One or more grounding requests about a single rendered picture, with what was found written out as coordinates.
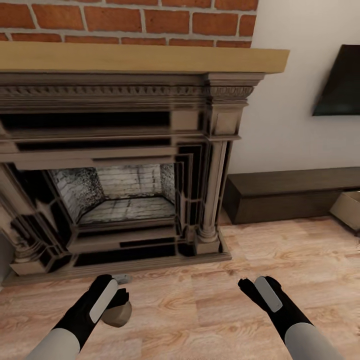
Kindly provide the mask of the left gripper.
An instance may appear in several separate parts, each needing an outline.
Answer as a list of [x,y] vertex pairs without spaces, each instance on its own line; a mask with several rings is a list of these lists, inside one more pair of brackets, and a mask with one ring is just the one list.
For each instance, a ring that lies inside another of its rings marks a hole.
[[127,303],[128,293],[126,292],[126,288],[121,288],[117,290],[117,293],[106,309],[112,309],[114,307],[122,306]]

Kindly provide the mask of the pillar candle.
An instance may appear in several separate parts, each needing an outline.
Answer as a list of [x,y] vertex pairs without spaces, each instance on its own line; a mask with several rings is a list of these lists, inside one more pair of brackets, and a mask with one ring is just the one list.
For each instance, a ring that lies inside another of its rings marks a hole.
[[105,309],[100,320],[110,327],[121,327],[129,321],[131,316],[132,306],[127,301],[124,305]]

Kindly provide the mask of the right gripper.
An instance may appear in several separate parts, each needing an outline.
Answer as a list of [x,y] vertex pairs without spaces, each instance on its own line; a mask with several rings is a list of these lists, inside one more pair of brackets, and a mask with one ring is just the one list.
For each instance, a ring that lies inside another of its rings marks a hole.
[[246,279],[240,279],[238,282],[238,286],[240,287],[240,290],[243,291],[254,303],[256,303],[260,308],[262,308],[264,311],[266,310],[263,303],[260,303],[257,301],[253,294],[253,286],[254,283],[251,282],[248,278]]

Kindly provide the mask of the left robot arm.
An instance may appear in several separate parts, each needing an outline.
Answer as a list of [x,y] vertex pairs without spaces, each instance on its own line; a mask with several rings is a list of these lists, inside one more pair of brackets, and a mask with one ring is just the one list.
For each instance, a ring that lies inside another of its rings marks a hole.
[[106,309],[127,303],[131,276],[103,274],[24,360],[76,360]]

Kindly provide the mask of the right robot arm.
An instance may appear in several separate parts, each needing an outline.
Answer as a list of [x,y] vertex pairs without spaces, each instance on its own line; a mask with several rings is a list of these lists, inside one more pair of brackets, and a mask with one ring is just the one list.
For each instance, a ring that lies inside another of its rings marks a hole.
[[292,360],[347,360],[312,324],[272,278],[238,282],[254,303],[267,312]]

